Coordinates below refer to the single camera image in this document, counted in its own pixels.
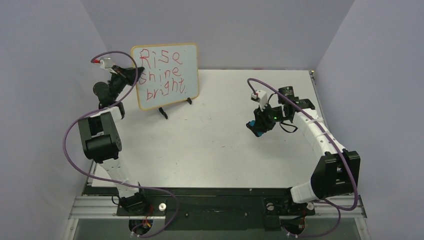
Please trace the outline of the yellow framed whiteboard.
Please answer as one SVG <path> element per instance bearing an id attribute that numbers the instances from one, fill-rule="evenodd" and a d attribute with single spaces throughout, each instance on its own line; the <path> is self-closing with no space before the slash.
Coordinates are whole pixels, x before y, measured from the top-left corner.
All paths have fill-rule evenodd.
<path id="1" fill-rule="evenodd" d="M 144 68 L 136 84 L 141 110 L 147 111 L 198 97 L 200 82 L 197 44 L 138 45 L 130 53 L 137 66 Z"/>

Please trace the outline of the blue black whiteboard eraser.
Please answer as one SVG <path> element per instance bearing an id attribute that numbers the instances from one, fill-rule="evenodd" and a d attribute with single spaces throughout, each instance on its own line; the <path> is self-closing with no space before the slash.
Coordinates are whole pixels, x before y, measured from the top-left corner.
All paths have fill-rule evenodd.
<path id="1" fill-rule="evenodd" d="M 256 123 L 255 120 L 251 120 L 248 123 L 246 123 L 246 127 L 257 137 L 261 137 L 266 131 L 264 128 L 259 124 Z"/>

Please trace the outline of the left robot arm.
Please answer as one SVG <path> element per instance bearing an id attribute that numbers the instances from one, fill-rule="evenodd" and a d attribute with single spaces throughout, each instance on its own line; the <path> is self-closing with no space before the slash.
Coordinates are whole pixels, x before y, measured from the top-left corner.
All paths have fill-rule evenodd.
<path id="1" fill-rule="evenodd" d="M 143 215 L 149 210 L 149 201 L 119 157 L 123 147 L 116 122 L 125 117 L 124 105 L 117 101 L 119 94 L 126 86 L 132 86 L 145 69 L 114 65 L 111 70 L 110 80 L 93 86 L 100 111 L 77 122 L 82 149 L 85 156 L 101 166 L 114 181 L 119 207 L 127 213 Z"/>

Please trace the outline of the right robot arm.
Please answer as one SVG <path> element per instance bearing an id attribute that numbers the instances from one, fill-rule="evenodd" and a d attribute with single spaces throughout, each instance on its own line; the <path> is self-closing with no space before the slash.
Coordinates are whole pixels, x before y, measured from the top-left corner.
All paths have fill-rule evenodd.
<path id="1" fill-rule="evenodd" d="M 264 90 L 255 90 L 251 100 L 258 103 L 253 113 L 255 119 L 246 126 L 256 137 L 272 130 L 276 124 L 283 126 L 290 122 L 295 130 L 302 133 L 318 158 L 310 179 L 289 189 L 289 195 L 282 199 L 283 209 L 296 213 L 302 204 L 322 200 L 328 203 L 329 197 L 354 195 L 351 207 L 339 206 L 338 209 L 352 211 L 359 202 L 358 178 L 360 156 L 356 151 L 347 150 L 330 133 L 319 117 L 313 103 L 294 95 L 292 86 L 279 88 L 277 107 L 269 104 L 270 96 Z"/>

